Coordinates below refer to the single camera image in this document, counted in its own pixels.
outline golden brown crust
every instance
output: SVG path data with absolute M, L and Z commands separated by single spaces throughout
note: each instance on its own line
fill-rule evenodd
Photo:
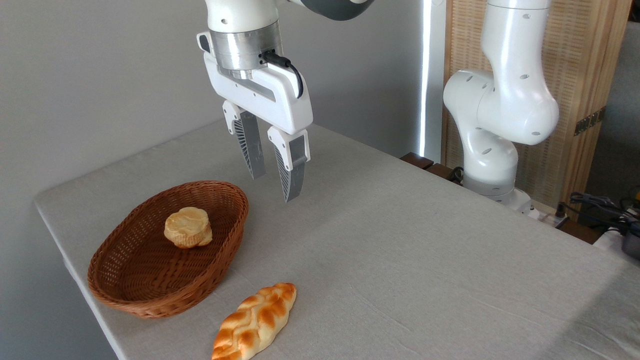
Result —
M 212 360 L 249 360 L 264 350 L 287 324 L 296 287 L 280 282 L 246 298 L 220 325 Z
M 202 209 L 182 208 L 164 222 L 164 236 L 181 249 L 207 245 L 213 239 L 209 216 Z

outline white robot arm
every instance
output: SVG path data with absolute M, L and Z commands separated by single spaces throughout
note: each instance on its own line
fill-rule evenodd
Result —
M 518 153 L 556 127 L 558 105 L 547 88 L 542 41 L 551 0 L 488 0 L 482 49 L 493 74 L 461 70 L 444 103 L 462 138 L 464 186 L 528 214 L 531 199 L 515 188 Z
M 282 56 L 278 6 L 290 2 L 333 20 L 349 20 L 374 0 L 205 0 L 210 31 L 197 36 L 211 85 L 226 99 L 228 131 L 237 135 L 254 179 L 265 174 L 257 117 L 271 124 L 285 201 L 300 194 L 313 122 L 304 77 Z

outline basket rim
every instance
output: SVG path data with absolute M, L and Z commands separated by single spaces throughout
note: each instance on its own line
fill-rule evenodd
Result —
M 152 203 L 153 200 L 159 197 L 162 197 L 163 195 L 166 195 L 167 193 L 171 193 L 174 192 L 176 190 L 179 190 L 181 188 L 184 187 L 189 187 L 189 186 L 193 186 L 193 185 L 200 185 L 200 184 L 215 184 L 215 185 L 222 185 L 222 186 L 226 186 L 227 188 L 230 188 L 233 192 L 235 192 L 237 195 L 239 195 L 239 197 L 241 198 L 242 201 L 242 209 L 240 212 L 240 215 L 238 216 L 238 218 L 236 219 L 234 226 L 231 228 L 231 230 L 228 232 L 227 237 L 222 241 L 222 245 L 220 247 L 220 249 L 217 251 L 215 257 L 211 260 L 210 265 L 206 268 L 206 270 L 204 270 L 203 272 L 201 272 L 199 275 L 197 275 L 196 277 L 193 278 L 192 281 L 190 281 L 188 284 L 184 285 L 183 287 L 171 291 L 161 297 L 156 297 L 156 298 L 152 298 L 152 299 L 147 299 L 147 300 L 124 300 L 124 299 L 118 299 L 116 297 L 113 297 L 111 295 L 109 295 L 108 293 L 106 293 L 106 291 L 104 289 L 102 289 L 102 286 L 100 286 L 99 281 L 97 280 L 97 272 L 94 271 L 97 268 L 100 268 L 104 262 L 104 254 L 108 253 L 108 250 L 117 243 L 117 236 L 114 236 L 114 234 L 119 233 L 119 231 L 122 230 L 122 228 L 127 227 L 128 225 L 131 224 L 131 222 L 142 212 L 144 211 L 147 207 L 149 207 Z M 109 234 L 109 236 L 102 242 L 102 244 L 100 245 L 100 247 L 98 247 L 98 249 L 95 251 L 95 253 L 93 254 L 90 264 L 89 264 L 89 268 L 88 268 L 88 285 L 89 285 L 89 289 L 91 290 L 91 292 L 94 294 L 94 296 L 96 296 L 99 300 L 101 300 L 102 302 L 105 303 L 109 303 L 107 305 L 111 306 L 111 307 L 129 307 L 129 306 L 135 306 L 135 305 L 152 305 L 155 302 L 166 302 L 167 300 L 172 300 L 172 299 L 179 299 L 185 296 L 185 294 L 189 294 L 192 293 L 193 290 L 195 289 L 199 289 L 205 282 L 209 281 L 212 276 L 213 276 L 213 272 L 214 272 L 214 268 L 215 268 L 215 264 L 218 263 L 220 261 L 220 257 L 222 256 L 222 254 L 224 253 L 224 248 L 227 247 L 229 245 L 229 243 L 231 242 L 230 239 L 234 239 L 237 238 L 237 234 L 239 231 L 243 232 L 244 231 L 244 223 L 246 221 L 246 218 L 248 216 L 248 200 L 246 198 L 246 194 L 242 191 L 242 189 L 240 189 L 240 187 L 229 183 L 227 181 L 218 181 L 218 180 L 200 180 L 200 181 L 190 181 L 188 183 L 184 183 L 184 184 L 180 184 L 177 186 L 173 186 L 169 189 L 163 190 L 153 196 L 151 196 L 150 198 L 148 198 L 147 200 L 143 201 L 141 204 L 139 204 L 138 206 L 136 206 L 125 218 L 124 220 L 122 220 L 118 226 L 116 226 L 111 233 Z

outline brown woven basket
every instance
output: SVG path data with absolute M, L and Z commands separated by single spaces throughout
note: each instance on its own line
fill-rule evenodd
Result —
M 179 249 L 164 221 L 186 206 L 209 215 L 213 241 Z M 91 259 L 89 289 L 106 305 L 142 318 L 179 314 L 222 281 L 243 237 L 246 196 L 235 185 L 196 181 L 165 190 L 135 208 Z

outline gray tablecloth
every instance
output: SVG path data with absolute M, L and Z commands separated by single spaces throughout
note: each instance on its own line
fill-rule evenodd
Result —
M 292 282 L 268 359 L 640 359 L 640 269 L 323 128 L 299 198 L 251 180 L 221 122 L 40 194 L 36 205 L 121 359 L 207 359 L 222 319 Z M 91 256 L 139 203 L 201 179 L 250 201 L 225 280 L 194 308 L 142 320 L 88 291 Z

